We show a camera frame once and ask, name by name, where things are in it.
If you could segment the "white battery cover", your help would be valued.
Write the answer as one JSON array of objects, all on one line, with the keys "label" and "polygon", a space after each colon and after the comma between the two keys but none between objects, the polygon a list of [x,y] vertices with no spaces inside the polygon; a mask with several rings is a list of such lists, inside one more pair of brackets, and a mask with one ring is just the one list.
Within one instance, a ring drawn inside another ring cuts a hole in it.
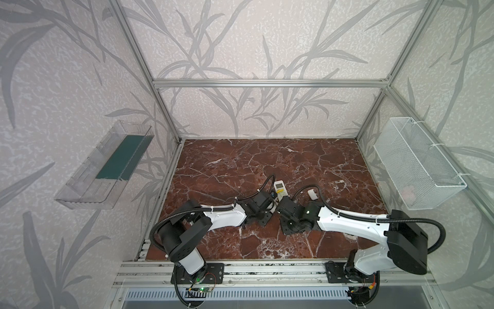
[{"label": "white battery cover", "polygon": [[319,197],[318,197],[318,195],[316,194],[316,192],[315,192],[315,190],[314,190],[314,189],[310,189],[310,190],[308,190],[308,191],[307,191],[307,194],[309,195],[309,197],[310,197],[310,199],[311,199],[312,201],[315,201],[315,200],[318,200],[318,199],[319,199]]}]

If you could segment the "white remote control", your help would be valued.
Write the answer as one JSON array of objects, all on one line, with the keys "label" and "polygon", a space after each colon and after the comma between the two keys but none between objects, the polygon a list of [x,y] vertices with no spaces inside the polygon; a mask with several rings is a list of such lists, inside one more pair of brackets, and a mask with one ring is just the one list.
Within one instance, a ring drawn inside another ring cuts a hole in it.
[{"label": "white remote control", "polygon": [[288,191],[286,189],[285,183],[282,180],[274,182],[274,189],[277,193],[278,200],[282,200],[283,197],[288,196]]}]

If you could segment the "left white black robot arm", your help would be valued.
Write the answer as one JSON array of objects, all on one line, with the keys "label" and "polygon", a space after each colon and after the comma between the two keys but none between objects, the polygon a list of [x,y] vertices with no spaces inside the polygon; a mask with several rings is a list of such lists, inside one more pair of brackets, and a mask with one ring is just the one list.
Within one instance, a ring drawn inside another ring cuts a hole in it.
[{"label": "left white black robot arm", "polygon": [[207,262],[197,249],[204,236],[212,230],[242,227],[255,222],[265,226],[272,217],[275,199],[276,192],[270,189],[222,206],[188,200],[151,228],[149,240],[174,263],[175,283],[180,282],[178,273],[183,270],[189,281],[197,284],[208,274]]}]

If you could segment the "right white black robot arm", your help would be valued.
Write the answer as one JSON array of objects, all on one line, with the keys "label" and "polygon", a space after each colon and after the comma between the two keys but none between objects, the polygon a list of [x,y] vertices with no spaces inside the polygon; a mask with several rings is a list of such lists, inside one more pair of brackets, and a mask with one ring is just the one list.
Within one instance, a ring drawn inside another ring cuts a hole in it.
[{"label": "right white black robot arm", "polygon": [[427,273],[427,257],[442,246],[446,229],[436,220],[411,218],[405,212],[363,214],[311,201],[307,206],[285,196],[277,212],[285,235],[310,230],[339,232],[369,239],[375,246],[350,254],[350,272],[373,275],[378,271],[399,268],[411,274]]}]

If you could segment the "aluminium mounting rail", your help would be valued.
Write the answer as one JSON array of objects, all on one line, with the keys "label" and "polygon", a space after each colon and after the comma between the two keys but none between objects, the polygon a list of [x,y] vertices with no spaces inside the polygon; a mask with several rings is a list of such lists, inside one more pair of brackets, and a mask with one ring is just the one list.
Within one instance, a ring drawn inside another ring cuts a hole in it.
[{"label": "aluminium mounting rail", "polygon": [[[217,287],[322,287],[327,286],[326,260],[225,260]],[[113,288],[172,287],[174,264],[169,261],[139,261],[121,264]],[[400,269],[381,272],[381,286],[434,286],[429,272],[424,276]]]}]

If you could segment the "aluminium frame crossbar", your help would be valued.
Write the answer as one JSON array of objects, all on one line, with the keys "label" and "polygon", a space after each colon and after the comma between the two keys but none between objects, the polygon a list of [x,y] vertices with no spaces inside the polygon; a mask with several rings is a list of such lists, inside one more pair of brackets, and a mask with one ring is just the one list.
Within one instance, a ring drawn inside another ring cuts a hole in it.
[{"label": "aluminium frame crossbar", "polygon": [[156,79],[155,88],[384,88],[376,79]]}]

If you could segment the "clear plastic wall bin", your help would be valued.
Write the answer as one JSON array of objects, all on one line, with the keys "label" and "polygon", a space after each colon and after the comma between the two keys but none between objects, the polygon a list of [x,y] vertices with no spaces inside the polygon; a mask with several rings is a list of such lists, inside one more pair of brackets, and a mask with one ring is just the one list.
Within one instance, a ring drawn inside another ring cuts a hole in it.
[{"label": "clear plastic wall bin", "polygon": [[72,210],[112,209],[153,138],[151,125],[116,121],[55,201]]}]

